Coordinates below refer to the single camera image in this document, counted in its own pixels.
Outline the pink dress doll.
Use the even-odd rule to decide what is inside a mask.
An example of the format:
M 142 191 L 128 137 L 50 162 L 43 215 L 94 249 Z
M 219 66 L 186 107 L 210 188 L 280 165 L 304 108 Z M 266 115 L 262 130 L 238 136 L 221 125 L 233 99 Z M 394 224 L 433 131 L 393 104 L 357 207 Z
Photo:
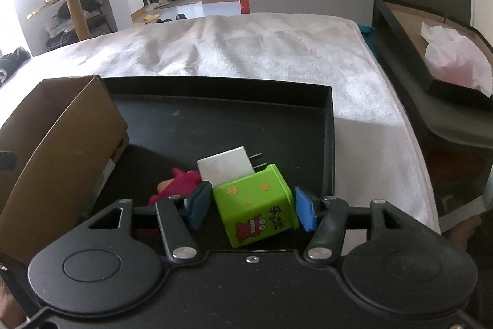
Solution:
M 153 205 L 163 198 L 172 195 L 190 196 L 202 182 L 200 173 L 196 170 L 183 171 L 178 168 L 171 170 L 172 178 L 161 181 L 157 185 L 157 194 L 149 198 L 148 205 Z

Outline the green toy box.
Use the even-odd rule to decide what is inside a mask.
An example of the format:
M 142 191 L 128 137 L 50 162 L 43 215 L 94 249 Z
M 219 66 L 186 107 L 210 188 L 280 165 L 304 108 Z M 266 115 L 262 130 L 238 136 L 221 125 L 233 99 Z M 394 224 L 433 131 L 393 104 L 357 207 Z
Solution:
M 299 227 L 295 199 L 276 164 L 216 186 L 213 196 L 234 248 Z

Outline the white charger plug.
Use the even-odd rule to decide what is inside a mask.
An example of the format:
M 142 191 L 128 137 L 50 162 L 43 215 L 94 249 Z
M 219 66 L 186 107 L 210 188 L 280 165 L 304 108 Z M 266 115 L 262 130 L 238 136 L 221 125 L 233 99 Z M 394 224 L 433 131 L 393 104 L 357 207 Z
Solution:
M 254 159 L 260 158 L 262 155 L 262 153 L 248 155 L 242 146 L 199 159 L 197 166 L 202 180 L 209 182 L 215 188 L 221 184 L 253 175 L 255 168 L 266 165 L 254 166 L 251 164 Z

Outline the brown cardboard box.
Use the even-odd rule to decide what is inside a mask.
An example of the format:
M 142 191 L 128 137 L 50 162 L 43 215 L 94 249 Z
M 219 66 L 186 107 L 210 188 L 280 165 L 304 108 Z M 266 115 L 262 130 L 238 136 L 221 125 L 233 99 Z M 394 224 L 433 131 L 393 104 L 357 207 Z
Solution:
M 28 264 L 88 216 L 129 143 L 102 78 L 45 79 L 1 127 L 1 251 Z

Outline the white bed blanket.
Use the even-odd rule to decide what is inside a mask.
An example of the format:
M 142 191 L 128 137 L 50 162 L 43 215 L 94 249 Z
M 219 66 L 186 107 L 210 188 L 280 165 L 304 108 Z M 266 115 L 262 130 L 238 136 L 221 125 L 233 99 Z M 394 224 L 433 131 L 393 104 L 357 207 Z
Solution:
M 386 199 L 439 229 L 425 160 L 392 84 L 358 25 L 341 17 L 253 13 L 126 29 L 41 54 L 1 88 L 8 118 L 45 78 L 97 74 L 258 78 L 332 88 L 336 193 Z

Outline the black tray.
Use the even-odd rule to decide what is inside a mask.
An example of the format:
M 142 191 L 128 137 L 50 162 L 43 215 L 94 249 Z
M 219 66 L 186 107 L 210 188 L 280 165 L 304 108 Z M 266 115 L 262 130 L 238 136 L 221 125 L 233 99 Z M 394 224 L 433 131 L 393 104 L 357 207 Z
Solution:
M 134 206 L 131 235 L 163 250 L 170 226 L 149 207 L 175 168 L 243 147 L 255 170 L 274 164 L 291 189 L 334 189 L 332 91 L 315 84 L 200 77 L 108 78 L 105 85 L 128 125 L 129 144 L 92 214 L 120 199 Z

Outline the black bag on bed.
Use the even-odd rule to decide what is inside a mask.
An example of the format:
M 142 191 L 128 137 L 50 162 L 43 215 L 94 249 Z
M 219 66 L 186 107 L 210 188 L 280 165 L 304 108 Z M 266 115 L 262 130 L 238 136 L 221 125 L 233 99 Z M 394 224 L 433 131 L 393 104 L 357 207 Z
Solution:
M 3 86 L 9 78 L 28 60 L 31 54 L 23 47 L 18 47 L 12 53 L 0 58 L 0 86 Z

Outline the gold rimmed side table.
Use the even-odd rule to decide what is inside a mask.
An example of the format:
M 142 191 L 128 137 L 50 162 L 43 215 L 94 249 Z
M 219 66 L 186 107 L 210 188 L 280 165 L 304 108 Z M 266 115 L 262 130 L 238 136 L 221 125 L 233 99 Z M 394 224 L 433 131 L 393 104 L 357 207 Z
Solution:
M 88 24 L 84 18 L 83 7 L 80 0 L 49 0 L 45 2 L 41 7 L 38 7 L 27 15 L 27 20 L 34 17 L 47 7 L 53 6 L 57 2 L 66 1 L 68 6 L 68 12 L 72 18 L 74 24 L 74 30 L 77 34 L 79 41 L 84 41 L 90 38 L 90 31 Z

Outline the large open black box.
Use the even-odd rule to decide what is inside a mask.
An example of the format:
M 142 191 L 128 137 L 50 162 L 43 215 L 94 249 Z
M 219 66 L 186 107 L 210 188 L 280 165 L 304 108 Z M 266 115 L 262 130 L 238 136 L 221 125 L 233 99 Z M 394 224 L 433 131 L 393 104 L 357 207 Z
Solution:
M 492 151 L 492 46 L 471 0 L 374 0 L 376 49 L 420 139 Z

